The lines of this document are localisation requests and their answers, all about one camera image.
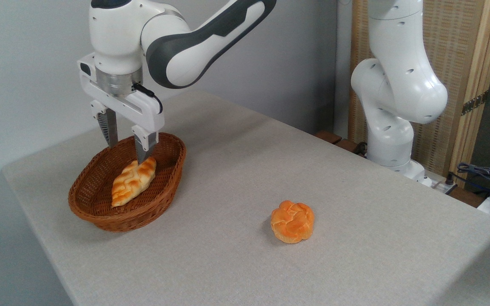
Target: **croissant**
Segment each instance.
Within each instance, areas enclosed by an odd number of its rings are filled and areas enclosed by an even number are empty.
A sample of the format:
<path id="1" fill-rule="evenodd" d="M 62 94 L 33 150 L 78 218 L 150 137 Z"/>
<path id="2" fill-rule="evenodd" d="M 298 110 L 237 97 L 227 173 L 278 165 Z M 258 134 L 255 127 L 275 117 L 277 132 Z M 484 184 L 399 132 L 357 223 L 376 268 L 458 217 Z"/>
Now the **croissant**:
<path id="1" fill-rule="evenodd" d="M 112 207 L 121 207 L 145 191 L 154 179 L 156 160 L 152 157 L 138 165 L 137 160 L 127 165 L 114 179 Z"/>
<path id="2" fill-rule="evenodd" d="M 286 244 L 297 244 L 311 237 L 314 222 L 313 211 L 304 203 L 284 201 L 272 212 L 272 230 Z"/>

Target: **white wall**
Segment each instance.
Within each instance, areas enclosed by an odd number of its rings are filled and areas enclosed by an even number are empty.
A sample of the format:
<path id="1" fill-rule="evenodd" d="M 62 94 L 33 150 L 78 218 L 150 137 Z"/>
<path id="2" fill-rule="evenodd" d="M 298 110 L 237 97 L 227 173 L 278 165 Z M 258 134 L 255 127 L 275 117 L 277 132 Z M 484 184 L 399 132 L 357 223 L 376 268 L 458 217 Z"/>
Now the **white wall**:
<path id="1" fill-rule="evenodd" d="M 167 2 L 196 27 L 226 0 Z M 0 170 L 96 127 L 75 65 L 91 52 L 88 5 L 89 0 L 0 0 Z M 192 89 L 307 132 L 331 128 L 335 6 L 331 0 L 280 0 Z M 146 85 L 161 98 L 178 93 L 152 81 Z M 0 174 L 0 305 L 67 304 Z"/>

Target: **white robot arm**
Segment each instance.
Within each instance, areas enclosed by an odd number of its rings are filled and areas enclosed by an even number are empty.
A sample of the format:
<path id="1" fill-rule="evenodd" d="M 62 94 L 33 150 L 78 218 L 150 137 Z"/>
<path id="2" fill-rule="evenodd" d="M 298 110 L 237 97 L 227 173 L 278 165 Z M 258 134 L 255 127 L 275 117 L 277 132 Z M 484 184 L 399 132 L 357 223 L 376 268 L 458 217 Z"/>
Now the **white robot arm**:
<path id="1" fill-rule="evenodd" d="M 110 147 L 116 113 L 134 124 L 138 161 L 151 155 L 164 125 L 161 101 L 142 86 L 142 57 L 150 76 L 167 88 L 196 83 L 209 66 L 273 10 L 276 0 L 231 0 L 191 31 L 179 10 L 151 0 L 92 0 L 94 53 L 78 61 L 83 89 L 95 100 L 94 118 Z"/>
<path id="2" fill-rule="evenodd" d="M 447 104 L 447 89 L 436 77 L 422 39 L 422 0 L 370 0 L 370 48 L 376 57 L 354 70 L 351 86 L 368 125 L 371 161 L 430 184 L 411 160 L 410 122 L 433 122 Z"/>

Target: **black wire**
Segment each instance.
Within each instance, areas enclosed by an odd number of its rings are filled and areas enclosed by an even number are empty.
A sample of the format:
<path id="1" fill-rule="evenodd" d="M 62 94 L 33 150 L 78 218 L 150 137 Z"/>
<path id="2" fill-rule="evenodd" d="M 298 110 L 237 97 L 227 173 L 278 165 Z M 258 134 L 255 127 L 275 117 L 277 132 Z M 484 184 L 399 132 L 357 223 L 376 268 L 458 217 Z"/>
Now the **black wire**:
<path id="1" fill-rule="evenodd" d="M 155 99 L 158 102 L 158 104 L 160 105 L 160 112 L 158 112 L 158 114 L 161 114 L 164 111 L 164 106 L 162 105 L 162 101 L 158 99 L 158 97 L 154 94 L 153 91 L 145 88 L 143 85 L 139 83 L 134 83 L 134 89 L 144 93 L 145 95 Z"/>
<path id="2" fill-rule="evenodd" d="M 490 194 L 490 191 L 488 190 L 479 190 L 479 191 L 475 191 L 474 194 L 482 194 L 482 193 L 486 193 L 487 195 Z"/>
<path id="3" fill-rule="evenodd" d="M 356 145 L 356 148 L 354 149 L 353 154 L 366 155 L 367 150 L 368 150 L 368 143 L 361 142 L 358 145 Z"/>
<path id="4" fill-rule="evenodd" d="M 455 173 L 453 173 L 453 172 L 449 172 L 449 174 L 451 174 L 451 175 L 452 175 L 453 177 L 455 177 L 455 178 L 460 179 L 460 180 L 461 180 L 461 181 L 463 181 L 463 182 L 466 182 L 466 183 L 468 183 L 468 184 L 470 184 L 470 185 L 472 185 L 472 186 L 475 186 L 476 188 L 480 188 L 480 189 L 482 189 L 482 190 L 486 190 L 486 191 L 489 191 L 489 192 L 490 192 L 490 188 L 488 188 L 488 187 L 485 187 L 485 186 L 481 186 L 481 185 L 475 184 L 474 182 L 469 181 L 469 180 L 467 180 L 466 178 L 461 178 L 460 176 L 456 175 L 456 174 L 455 174 Z"/>
<path id="5" fill-rule="evenodd" d="M 457 172 L 469 173 L 473 175 L 472 178 L 480 176 L 490 181 L 490 168 L 488 167 L 477 167 L 476 165 L 473 164 L 459 163 L 459 165 L 457 166 Z"/>

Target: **wicker basket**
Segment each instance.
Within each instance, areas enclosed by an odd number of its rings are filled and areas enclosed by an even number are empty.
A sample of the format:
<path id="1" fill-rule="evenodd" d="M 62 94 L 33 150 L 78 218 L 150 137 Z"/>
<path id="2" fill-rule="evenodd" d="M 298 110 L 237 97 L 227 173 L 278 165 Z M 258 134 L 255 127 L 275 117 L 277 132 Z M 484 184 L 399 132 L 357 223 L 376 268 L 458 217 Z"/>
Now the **wicker basket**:
<path id="1" fill-rule="evenodd" d="M 177 136 L 160 133 L 152 156 L 156 176 L 147 190 L 122 207 L 111 207 L 114 179 L 137 159 L 134 137 L 99 152 L 78 176 L 69 191 L 72 212 L 97 227 L 125 232 L 144 227 L 169 207 L 181 180 L 186 148 Z"/>

